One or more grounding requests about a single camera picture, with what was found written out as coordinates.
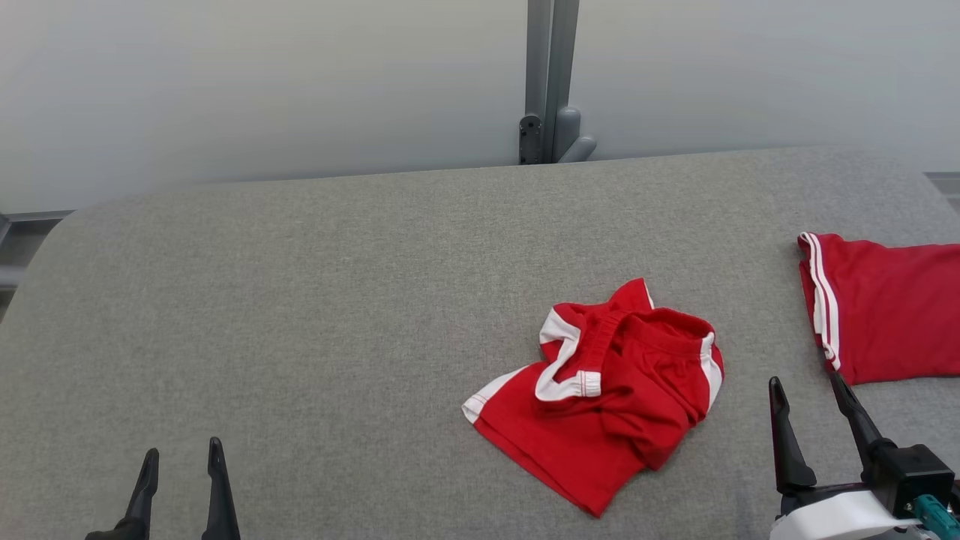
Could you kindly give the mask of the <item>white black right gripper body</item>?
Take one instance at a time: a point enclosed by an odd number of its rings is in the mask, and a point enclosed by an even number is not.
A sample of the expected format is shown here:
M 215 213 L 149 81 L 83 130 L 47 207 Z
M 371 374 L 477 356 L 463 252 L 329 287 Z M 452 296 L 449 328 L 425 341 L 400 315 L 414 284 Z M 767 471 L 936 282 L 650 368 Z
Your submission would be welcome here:
M 875 482 L 816 485 L 781 496 L 772 539 L 866 539 L 908 531 L 958 537 L 956 473 L 925 445 L 881 452 Z

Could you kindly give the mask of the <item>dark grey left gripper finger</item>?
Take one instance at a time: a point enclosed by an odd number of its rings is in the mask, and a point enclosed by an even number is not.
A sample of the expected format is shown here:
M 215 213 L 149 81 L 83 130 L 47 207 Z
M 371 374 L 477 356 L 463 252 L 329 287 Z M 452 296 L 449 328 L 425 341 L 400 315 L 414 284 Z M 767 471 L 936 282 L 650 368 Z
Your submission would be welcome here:
M 145 454 L 129 505 L 120 522 L 121 538 L 148 538 L 153 498 L 158 489 L 159 451 L 150 448 Z
M 241 539 L 225 451 L 222 441 L 216 436 L 210 438 L 208 445 L 207 474 L 211 479 L 211 488 L 207 523 L 201 538 Z

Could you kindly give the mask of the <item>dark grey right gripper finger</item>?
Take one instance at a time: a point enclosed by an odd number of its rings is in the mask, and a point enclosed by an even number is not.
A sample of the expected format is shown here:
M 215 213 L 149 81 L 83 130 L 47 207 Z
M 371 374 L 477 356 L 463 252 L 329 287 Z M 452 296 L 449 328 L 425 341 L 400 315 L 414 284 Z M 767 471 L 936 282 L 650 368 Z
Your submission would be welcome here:
M 806 464 L 790 423 L 790 404 L 782 382 L 772 376 L 768 382 L 772 456 L 774 457 L 775 485 L 781 495 L 795 495 L 815 488 L 815 472 Z
M 847 418 L 853 434 L 862 464 L 861 481 L 875 482 L 877 481 L 878 455 L 888 449 L 898 448 L 898 445 L 881 434 L 860 400 L 857 399 L 854 390 L 839 372 L 831 372 L 829 380 L 838 410 Z

